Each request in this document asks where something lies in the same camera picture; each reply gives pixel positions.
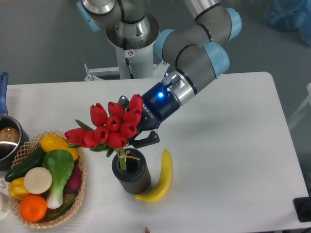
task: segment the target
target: light blue joint cap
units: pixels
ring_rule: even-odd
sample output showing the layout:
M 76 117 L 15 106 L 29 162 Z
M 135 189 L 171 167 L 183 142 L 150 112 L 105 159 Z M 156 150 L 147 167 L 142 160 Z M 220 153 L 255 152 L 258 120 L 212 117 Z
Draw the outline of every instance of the light blue joint cap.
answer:
M 163 59 L 163 47 L 165 44 L 165 40 L 172 32 L 175 32 L 175 30 L 166 29 L 162 31 L 155 40 L 155 52 L 160 58 L 162 58 L 162 60 L 164 60 Z
M 207 45 L 204 45 L 204 48 L 208 53 L 209 59 L 216 74 L 216 78 L 218 78 L 229 68 L 229 57 L 223 47 L 215 42 L 209 42 Z
M 80 1 L 77 2 L 78 11 L 83 19 L 83 21 L 87 24 L 88 28 L 92 30 L 92 32 L 100 31 L 101 29 L 94 23 L 92 18 L 88 15 L 86 10 L 83 8 Z
M 226 8 L 225 10 L 229 12 L 229 15 L 231 17 L 231 34 L 230 34 L 230 38 L 228 39 L 230 40 L 240 33 L 242 29 L 242 20 L 241 20 L 239 13 L 236 12 L 234 9 Z

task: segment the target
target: fake vegetable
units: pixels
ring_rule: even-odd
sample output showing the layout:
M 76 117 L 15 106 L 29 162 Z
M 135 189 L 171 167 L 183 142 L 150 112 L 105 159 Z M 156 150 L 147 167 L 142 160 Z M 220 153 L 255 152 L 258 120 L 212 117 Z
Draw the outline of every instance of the fake vegetable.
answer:
M 40 145 L 46 153 L 52 150 L 67 150 L 72 154 L 74 161 L 76 161 L 79 157 L 76 149 L 68 148 L 68 142 L 66 142 L 62 137 L 54 134 L 44 135 L 40 140 Z
M 43 218 L 47 211 L 47 203 L 43 197 L 29 195 L 19 204 L 20 216 L 28 222 L 36 222 Z
M 17 178 L 9 183 L 9 195 L 18 200 L 30 195 L 24 186 L 24 177 Z
M 24 186 L 32 194 L 41 194 L 47 191 L 52 184 L 52 175 L 44 167 L 35 167 L 27 172 Z
M 134 195 L 134 197 L 146 202 L 154 202 L 164 197 L 171 184 L 172 168 L 171 154 L 168 149 L 165 149 L 162 153 L 161 174 L 158 183 L 152 190 L 144 194 Z
M 12 182 L 17 178 L 24 177 L 30 169 L 41 166 L 45 154 L 45 151 L 39 146 L 23 162 L 5 175 L 5 181 Z
M 63 204 L 63 191 L 73 170 L 73 157 L 67 150 L 52 150 L 47 153 L 46 168 L 52 175 L 52 184 L 47 197 L 49 209 Z
M 51 221 L 53 219 L 58 218 L 59 216 L 61 216 L 65 211 L 67 211 L 68 209 L 70 209 L 72 207 L 72 205 L 74 204 L 75 198 L 71 199 L 70 201 L 68 201 L 62 208 L 60 208 L 59 211 L 51 214 L 50 216 L 46 217 L 44 220 L 45 221 Z
M 73 191 L 76 191 L 80 188 L 82 183 L 82 173 L 78 165 L 75 163 L 73 166 L 71 177 L 67 182 L 67 187 Z

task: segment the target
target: bok choy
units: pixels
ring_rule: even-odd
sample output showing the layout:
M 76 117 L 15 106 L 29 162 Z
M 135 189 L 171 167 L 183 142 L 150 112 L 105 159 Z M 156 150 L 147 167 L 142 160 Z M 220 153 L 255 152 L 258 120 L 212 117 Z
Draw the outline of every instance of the bok choy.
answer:
M 49 209 L 63 204 L 63 191 L 73 170 L 73 157 L 67 150 L 52 150 L 46 154 L 44 167 L 52 174 L 52 184 L 46 199 Z

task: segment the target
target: orange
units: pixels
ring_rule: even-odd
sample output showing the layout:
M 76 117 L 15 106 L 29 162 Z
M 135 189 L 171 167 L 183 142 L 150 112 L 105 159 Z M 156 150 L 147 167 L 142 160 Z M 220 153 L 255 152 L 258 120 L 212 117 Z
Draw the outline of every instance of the orange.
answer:
M 36 222 L 43 218 L 47 211 L 47 202 L 39 195 L 29 195 L 19 204 L 20 216 L 28 222 Z

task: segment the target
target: blue pot handle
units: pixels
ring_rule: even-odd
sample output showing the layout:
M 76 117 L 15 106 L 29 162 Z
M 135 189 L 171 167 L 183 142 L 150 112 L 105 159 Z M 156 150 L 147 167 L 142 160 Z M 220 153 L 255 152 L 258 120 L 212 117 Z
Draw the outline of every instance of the blue pot handle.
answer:
M 2 72 L 0 76 L 0 115 L 8 115 L 8 108 L 6 106 L 5 98 L 9 74 L 7 72 Z

